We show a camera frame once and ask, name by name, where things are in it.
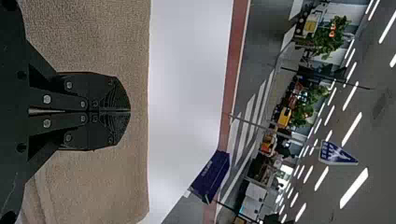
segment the white wall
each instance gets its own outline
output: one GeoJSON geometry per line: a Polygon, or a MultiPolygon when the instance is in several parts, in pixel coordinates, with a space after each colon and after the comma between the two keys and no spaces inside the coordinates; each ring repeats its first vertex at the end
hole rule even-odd
{"type": "Polygon", "coordinates": [[[340,4],[340,3],[330,3],[327,8],[327,13],[324,16],[324,21],[330,21],[334,16],[344,17],[346,16],[350,25],[361,24],[361,18],[366,10],[366,5],[352,5],[352,4],[340,4]]]}
{"type": "Polygon", "coordinates": [[[161,223],[217,149],[232,7],[233,0],[152,0],[150,211],[141,223],[161,223]]]}

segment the metal screw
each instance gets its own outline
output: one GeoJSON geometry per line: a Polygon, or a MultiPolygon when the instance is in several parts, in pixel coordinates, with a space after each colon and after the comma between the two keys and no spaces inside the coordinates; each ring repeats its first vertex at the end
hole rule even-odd
{"type": "Polygon", "coordinates": [[[68,133],[65,138],[66,142],[70,142],[72,140],[72,135],[68,133]]]}
{"type": "Polygon", "coordinates": [[[43,126],[44,126],[44,128],[49,128],[50,127],[50,119],[44,119],[43,126]]]}
{"type": "Polygon", "coordinates": [[[43,97],[44,104],[49,105],[50,101],[51,101],[50,95],[44,95],[43,97]]]}
{"type": "Polygon", "coordinates": [[[71,90],[73,88],[73,82],[66,82],[66,88],[71,90]]]}

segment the black mechanical bracket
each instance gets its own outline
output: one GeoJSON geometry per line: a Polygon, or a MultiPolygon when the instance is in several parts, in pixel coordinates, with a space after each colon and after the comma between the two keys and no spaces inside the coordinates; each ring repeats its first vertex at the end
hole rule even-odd
{"type": "Polygon", "coordinates": [[[56,150],[115,146],[131,117],[116,77],[57,73],[26,40],[16,0],[0,0],[0,224],[14,223],[25,183],[56,150]]]}

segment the green plant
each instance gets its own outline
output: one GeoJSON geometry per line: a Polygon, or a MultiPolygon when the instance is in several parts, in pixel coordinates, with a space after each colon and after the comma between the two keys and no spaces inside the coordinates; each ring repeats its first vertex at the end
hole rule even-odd
{"type": "Polygon", "coordinates": [[[317,29],[314,37],[309,40],[313,43],[313,53],[311,57],[322,55],[322,60],[327,60],[330,53],[339,49],[343,44],[343,33],[346,27],[350,24],[347,17],[343,18],[335,16],[328,25],[323,28],[317,29]],[[335,24],[334,37],[330,37],[331,26],[335,24]]]}

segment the blue sign with white text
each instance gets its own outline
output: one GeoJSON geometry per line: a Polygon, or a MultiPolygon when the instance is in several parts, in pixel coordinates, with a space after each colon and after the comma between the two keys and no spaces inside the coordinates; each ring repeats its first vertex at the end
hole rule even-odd
{"type": "Polygon", "coordinates": [[[319,161],[328,165],[357,165],[359,162],[342,148],[331,142],[322,141],[319,161]]]}

